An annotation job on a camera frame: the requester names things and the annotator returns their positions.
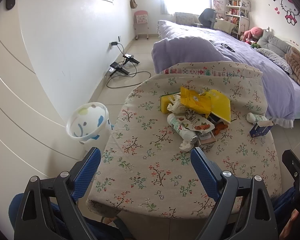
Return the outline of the blue cardboard box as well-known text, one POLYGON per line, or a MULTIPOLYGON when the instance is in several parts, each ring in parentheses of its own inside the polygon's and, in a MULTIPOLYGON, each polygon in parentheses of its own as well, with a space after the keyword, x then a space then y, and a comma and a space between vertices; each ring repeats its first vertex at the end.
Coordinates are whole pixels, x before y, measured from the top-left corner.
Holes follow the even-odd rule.
POLYGON ((273 122, 270 120, 259 121, 250 130, 249 134, 252 138, 266 135, 273 127, 273 122))

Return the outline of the white green drink bottle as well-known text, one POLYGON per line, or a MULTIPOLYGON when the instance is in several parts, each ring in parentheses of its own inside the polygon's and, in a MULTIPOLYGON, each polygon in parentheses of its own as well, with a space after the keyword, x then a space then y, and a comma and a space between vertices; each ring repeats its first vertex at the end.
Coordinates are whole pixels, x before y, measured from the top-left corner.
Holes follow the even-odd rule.
POLYGON ((197 139, 198 141, 198 135, 194 131, 185 128, 185 126, 176 118, 173 113, 167 116, 167 122, 183 140, 192 141, 194 139, 197 139))

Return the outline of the white tissue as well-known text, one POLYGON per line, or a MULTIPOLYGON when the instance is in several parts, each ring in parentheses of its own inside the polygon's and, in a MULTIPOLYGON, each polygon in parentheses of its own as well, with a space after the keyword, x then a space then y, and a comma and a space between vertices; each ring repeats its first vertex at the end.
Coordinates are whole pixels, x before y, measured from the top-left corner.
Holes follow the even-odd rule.
POLYGON ((186 107, 181 103, 181 96, 179 93, 168 96, 169 103, 167 110, 174 115, 184 115, 187 111, 186 107))

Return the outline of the white patterned trash bin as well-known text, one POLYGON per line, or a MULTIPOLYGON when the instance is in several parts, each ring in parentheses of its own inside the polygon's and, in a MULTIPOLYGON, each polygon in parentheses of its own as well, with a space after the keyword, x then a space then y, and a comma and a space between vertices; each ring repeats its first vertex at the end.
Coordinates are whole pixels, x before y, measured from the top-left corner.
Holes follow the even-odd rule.
POLYGON ((113 131, 107 107, 99 102, 82 105, 66 124, 68 136, 84 146, 104 148, 113 131))

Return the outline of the crumpled tissue front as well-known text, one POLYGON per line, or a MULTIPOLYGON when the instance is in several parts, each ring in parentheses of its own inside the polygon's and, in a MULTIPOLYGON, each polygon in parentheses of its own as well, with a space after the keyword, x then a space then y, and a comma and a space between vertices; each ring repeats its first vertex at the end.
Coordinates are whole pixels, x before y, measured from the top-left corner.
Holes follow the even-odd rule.
POLYGON ((181 145, 179 146, 180 150, 183 152, 189 152, 192 150, 197 142, 197 139, 194 139, 192 141, 183 140, 181 145))

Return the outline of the orange printed wrapper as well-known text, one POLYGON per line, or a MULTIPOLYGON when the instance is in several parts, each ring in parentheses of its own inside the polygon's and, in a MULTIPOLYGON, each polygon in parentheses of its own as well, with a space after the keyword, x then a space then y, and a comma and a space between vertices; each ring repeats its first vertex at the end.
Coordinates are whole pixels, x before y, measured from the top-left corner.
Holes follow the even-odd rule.
POLYGON ((210 133, 215 125, 200 114, 178 115, 177 120, 187 129, 200 134, 210 133))

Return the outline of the floral tablecloth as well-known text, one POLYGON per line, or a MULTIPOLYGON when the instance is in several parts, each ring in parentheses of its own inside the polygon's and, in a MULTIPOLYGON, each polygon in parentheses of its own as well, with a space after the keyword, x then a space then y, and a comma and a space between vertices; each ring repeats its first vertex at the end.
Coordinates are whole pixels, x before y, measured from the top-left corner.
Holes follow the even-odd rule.
POLYGON ((239 178, 261 176, 271 197, 282 192, 271 133, 252 137, 247 114, 264 115, 264 72, 235 62, 179 63, 135 88, 102 153, 86 205, 104 217, 129 211, 164 218, 204 218, 215 202, 191 165, 194 147, 239 178), (230 111, 211 118, 188 111, 180 118, 160 100, 190 90, 227 98, 230 111))

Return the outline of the yellow flat package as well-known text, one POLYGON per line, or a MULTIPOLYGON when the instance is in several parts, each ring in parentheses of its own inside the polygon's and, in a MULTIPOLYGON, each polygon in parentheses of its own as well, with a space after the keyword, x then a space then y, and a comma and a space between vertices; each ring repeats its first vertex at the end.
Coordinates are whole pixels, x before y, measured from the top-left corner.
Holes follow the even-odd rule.
POLYGON ((221 92, 211 89, 205 96, 211 100, 211 113, 223 122, 231 123, 230 100, 221 92))

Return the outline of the yellow snack bag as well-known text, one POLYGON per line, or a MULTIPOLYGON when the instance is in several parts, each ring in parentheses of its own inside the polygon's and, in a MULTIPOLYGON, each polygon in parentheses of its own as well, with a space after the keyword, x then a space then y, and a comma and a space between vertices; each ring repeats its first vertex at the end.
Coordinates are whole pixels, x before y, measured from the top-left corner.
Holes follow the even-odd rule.
POLYGON ((205 117, 208 117, 212 110, 210 98, 185 87, 180 88, 180 103, 198 114, 205 115, 205 117))

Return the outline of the yellow green sponge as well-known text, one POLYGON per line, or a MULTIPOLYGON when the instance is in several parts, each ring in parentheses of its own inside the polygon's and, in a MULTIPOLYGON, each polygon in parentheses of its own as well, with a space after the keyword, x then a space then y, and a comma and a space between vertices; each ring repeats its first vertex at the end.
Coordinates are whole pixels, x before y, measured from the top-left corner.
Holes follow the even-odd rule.
POLYGON ((180 98, 180 93, 167 94, 160 97, 160 111, 163 114, 170 113, 168 110, 169 105, 174 105, 180 98))

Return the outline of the grey pillow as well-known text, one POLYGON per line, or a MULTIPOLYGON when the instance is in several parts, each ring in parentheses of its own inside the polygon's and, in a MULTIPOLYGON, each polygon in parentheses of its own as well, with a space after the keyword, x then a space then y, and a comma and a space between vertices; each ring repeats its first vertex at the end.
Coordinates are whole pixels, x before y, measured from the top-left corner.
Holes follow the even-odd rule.
POLYGON ((280 57, 284 58, 286 54, 289 54, 292 46, 287 42, 274 36, 270 31, 264 30, 262 37, 259 38, 257 44, 264 49, 268 49, 280 57))

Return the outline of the pink plush toy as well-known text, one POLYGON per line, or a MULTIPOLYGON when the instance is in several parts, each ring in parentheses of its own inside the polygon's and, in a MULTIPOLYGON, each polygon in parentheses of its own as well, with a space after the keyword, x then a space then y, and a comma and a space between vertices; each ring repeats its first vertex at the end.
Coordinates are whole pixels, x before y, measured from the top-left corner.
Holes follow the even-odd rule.
POLYGON ((252 29, 247 30, 243 33, 241 41, 251 44, 251 42, 258 41, 259 38, 262 37, 263 33, 264 30, 260 27, 253 27, 252 29))

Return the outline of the black floor device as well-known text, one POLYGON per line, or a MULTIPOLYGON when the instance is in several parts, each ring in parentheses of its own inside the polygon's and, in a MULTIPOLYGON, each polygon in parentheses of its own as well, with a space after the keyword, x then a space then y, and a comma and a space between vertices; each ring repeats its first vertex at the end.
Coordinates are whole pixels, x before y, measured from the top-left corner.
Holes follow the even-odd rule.
POLYGON ((130 72, 125 70, 125 65, 128 63, 131 63, 132 65, 137 66, 140 63, 140 61, 138 61, 133 55, 130 55, 130 54, 124 54, 123 59, 124 60, 121 63, 113 62, 110 65, 110 67, 114 70, 110 74, 110 77, 113 77, 116 73, 121 73, 125 76, 128 76, 130 74, 130 72))

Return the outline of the black remote on bed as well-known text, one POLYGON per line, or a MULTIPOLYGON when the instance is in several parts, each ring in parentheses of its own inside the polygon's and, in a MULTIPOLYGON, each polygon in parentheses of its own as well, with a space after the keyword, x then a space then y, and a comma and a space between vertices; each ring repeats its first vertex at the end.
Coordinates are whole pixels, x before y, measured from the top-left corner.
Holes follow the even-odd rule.
POLYGON ((231 48, 229 45, 227 45, 227 44, 225 44, 225 43, 221 43, 221 46, 224 47, 224 48, 226 48, 227 50, 229 50, 229 51, 235 53, 234 49, 231 48))

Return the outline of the white bookshelf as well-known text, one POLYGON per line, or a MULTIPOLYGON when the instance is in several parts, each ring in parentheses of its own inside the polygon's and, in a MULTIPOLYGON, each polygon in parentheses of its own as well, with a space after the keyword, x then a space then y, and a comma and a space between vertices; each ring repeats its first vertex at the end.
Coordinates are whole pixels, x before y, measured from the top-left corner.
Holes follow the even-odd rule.
POLYGON ((234 24, 231 35, 238 40, 249 29, 251 3, 249 0, 226 0, 226 19, 234 24))

